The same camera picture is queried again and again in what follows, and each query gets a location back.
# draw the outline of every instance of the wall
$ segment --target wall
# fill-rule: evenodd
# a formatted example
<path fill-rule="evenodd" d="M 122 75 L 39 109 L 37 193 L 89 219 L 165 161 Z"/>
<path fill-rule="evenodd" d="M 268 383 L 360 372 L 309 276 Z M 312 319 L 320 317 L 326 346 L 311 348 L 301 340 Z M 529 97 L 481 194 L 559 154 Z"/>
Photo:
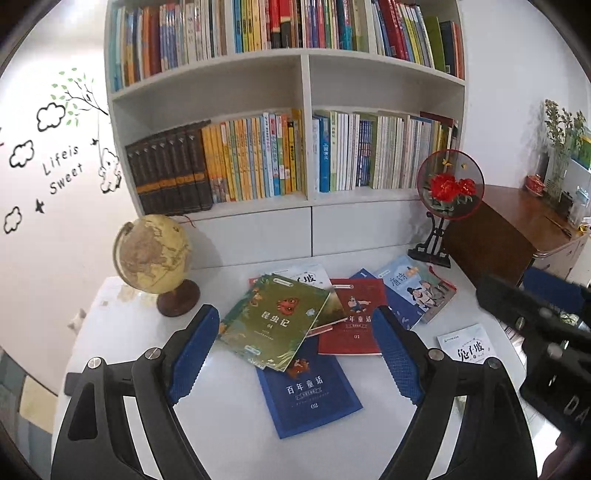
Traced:
<path fill-rule="evenodd" d="M 136 217 L 112 154 L 105 8 L 62 0 L 0 78 L 0 345 L 54 391 L 74 341 L 67 323 L 115 274 L 112 241 Z"/>
<path fill-rule="evenodd" d="M 468 85 L 463 149 L 487 183 L 519 187 L 540 157 L 544 99 L 590 119 L 590 84 L 560 34 L 527 0 L 458 4 Z"/>

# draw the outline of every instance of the round fan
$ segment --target round fan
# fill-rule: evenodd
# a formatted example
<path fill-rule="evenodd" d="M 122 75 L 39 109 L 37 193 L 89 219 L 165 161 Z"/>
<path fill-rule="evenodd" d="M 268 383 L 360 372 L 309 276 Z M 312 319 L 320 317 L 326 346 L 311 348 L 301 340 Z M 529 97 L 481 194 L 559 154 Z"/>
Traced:
<path fill-rule="evenodd" d="M 482 170 L 464 152 L 441 150 L 427 157 L 419 168 L 417 189 L 433 228 L 427 241 L 417 244 L 408 254 L 415 260 L 449 268 L 449 255 L 442 245 L 437 249 L 445 232 L 444 221 L 465 218 L 480 206 L 484 197 Z M 435 224 L 435 216 L 440 218 L 439 226 Z"/>

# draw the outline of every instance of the wooden globe base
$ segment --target wooden globe base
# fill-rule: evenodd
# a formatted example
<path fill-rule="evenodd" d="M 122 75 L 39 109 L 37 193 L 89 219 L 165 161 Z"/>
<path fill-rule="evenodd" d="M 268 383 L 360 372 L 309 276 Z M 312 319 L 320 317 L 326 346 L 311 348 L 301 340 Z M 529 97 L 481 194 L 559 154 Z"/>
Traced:
<path fill-rule="evenodd" d="M 165 317 L 178 317 L 191 310 L 200 296 L 199 286 L 192 280 L 184 280 L 174 290 L 158 295 L 156 306 Z"/>

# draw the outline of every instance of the blue gripper pad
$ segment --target blue gripper pad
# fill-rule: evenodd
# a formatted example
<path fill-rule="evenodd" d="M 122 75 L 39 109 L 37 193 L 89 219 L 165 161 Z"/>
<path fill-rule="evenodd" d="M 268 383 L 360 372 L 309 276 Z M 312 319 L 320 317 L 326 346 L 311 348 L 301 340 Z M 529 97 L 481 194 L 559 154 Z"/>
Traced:
<path fill-rule="evenodd" d="M 193 322 L 197 323 L 196 328 L 192 325 Z M 177 333 L 182 335 L 184 333 L 190 333 L 193 330 L 192 335 L 184 344 L 183 349 L 173 364 L 170 375 L 170 386 L 167 391 L 168 401 L 172 406 L 176 405 L 181 398 L 186 397 L 191 392 L 205 361 L 205 357 L 207 357 L 217 337 L 219 325 L 220 316 L 217 309 L 211 305 L 203 305 L 185 330 L 175 332 L 174 335 Z"/>
<path fill-rule="evenodd" d="M 380 309 L 375 309 L 372 315 L 372 330 L 400 394 L 410 398 L 414 405 L 420 405 L 425 393 L 419 383 L 417 366 Z"/>

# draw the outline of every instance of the white desk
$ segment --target white desk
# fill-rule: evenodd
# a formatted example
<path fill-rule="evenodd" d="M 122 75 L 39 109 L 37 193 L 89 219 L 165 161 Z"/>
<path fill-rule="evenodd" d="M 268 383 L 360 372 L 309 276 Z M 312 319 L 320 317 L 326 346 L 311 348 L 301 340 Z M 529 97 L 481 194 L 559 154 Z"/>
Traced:
<path fill-rule="evenodd" d="M 349 277 L 360 268 L 375 270 L 407 247 L 387 247 L 347 254 L 315 257 L 333 278 Z M 310 262 L 310 258 L 298 260 Z M 81 372 L 93 356 L 107 363 L 137 359 L 152 346 L 163 346 L 175 330 L 184 328 L 202 303 L 216 306 L 223 315 L 259 273 L 292 264 L 291 261 L 208 268 L 193 271 L 201 288 L 201 302 L 176 319 L 162 317 L 153 296 L 137 293 L 118 299 L 123 282 L 105 281 L 74 345 L 67 371 Z M 478 308 L 475 289 L 453 264 L 435 269 L 454 283 L 453 300 L 427 325 L 414 328 L 428 347 L 438 346 L 437 335 L 481 323 L 497 355 L 519 386 L 525 371 L 498 322 Z M 380 356 L 339 357 L 363 409 L 310 432 L 280 440 L 277 437 L 255 367 L 218 343 L 205 360 L 191 394 L 175 407 L 187 438 L 212 480 L 372 480 L 378 479 L 396 450 L 415 407 L 398 392 Z M 132 436 L 144 472 L 161 478 L 133 398 L 125 400 Z M 52 451 L 69 397 L 59 395 Z M 446 437 L 431 476 L 447 469 L 460 419 L 452 412 Z"/>

